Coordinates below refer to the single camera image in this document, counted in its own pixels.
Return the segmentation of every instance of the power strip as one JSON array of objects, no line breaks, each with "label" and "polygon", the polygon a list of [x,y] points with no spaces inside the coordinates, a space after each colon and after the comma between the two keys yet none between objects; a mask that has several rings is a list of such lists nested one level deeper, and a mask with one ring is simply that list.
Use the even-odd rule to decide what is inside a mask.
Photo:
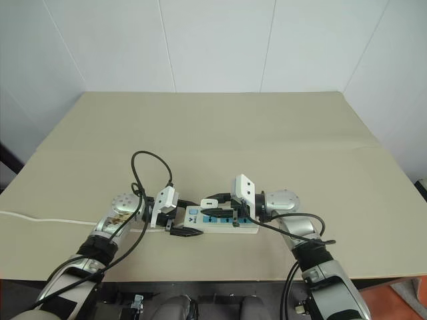
[{"label": "power strip", "polygon": [[185,210],[184,227],[195,228],[204,233],[252,233],[259,227],[246,218],[239,218],[240,227],[233,227],[232,218],[215,218],[201,213],[202,208],[189,206]]}]

